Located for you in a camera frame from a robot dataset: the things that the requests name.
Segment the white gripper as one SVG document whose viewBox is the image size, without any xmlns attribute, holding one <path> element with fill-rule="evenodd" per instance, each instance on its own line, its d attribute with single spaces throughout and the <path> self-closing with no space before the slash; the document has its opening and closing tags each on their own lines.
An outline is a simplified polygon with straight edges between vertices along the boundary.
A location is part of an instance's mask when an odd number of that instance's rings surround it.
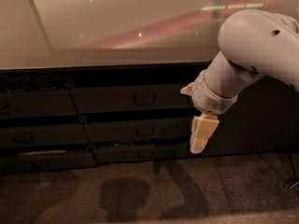
<svg viewBox="0 0 299 224">
<path fill-rule="evenodd" d="M 202 71 L 194 82 L 180 90 L 181 94 L 191 96 L 194 107 L 202 112 L 200 116 L 194 116 L 192 119 L 190 139 L 192 154 L 203 152 L 220 123 L 217 116 L 224 114 L 237 100 L 237 96 L 223 98 L 213 92 L 206 84 L 204 73 Z"/>
</svg>

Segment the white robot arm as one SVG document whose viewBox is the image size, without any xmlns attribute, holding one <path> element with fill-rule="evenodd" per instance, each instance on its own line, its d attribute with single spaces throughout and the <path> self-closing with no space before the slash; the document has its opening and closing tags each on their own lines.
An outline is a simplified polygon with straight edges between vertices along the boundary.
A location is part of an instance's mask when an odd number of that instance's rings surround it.
<svg viewBox="0 0 299 224">
<path fill-rule="evenodd" d="M 299 91 L 298 21 L 257 9 L 228 17 L 218 34 L 219 53 L 195 81 L 180 92 L 201 112 L 192 120 L 190 151 L 200 154 L 219 125 L 218 116 L 246 87 L 262 77 L 275 78 Z"/>
</svg>

